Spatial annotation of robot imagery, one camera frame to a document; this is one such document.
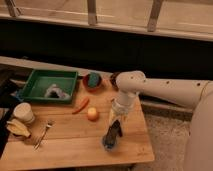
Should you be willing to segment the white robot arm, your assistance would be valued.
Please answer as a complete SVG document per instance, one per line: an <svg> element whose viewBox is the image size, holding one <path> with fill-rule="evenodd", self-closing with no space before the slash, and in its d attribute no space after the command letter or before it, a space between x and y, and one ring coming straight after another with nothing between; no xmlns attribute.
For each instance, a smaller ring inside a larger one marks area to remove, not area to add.
<svg viewBox="0 0 213 171"><path fill-rule="evenodd" d="M118 94L112 101L109 125L122 121L140 94L193 110L183 171L213 171L213 81L154 79L142 71L121 72L115 78Z"/></svg>

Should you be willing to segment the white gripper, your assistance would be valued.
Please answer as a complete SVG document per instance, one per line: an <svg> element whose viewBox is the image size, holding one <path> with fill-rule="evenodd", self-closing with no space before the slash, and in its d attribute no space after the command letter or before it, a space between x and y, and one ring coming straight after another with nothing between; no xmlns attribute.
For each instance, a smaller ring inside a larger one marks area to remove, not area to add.
<svg viewBox="0 0 213 171"><path fill-rule="evenodd" d="M121 128L124 129L127 123L128 113L133 108L134 100L138 96L137 93L119 91L112 101L112 106L109 112L108 126L110 127L116 116L121 116Z"/></svg>

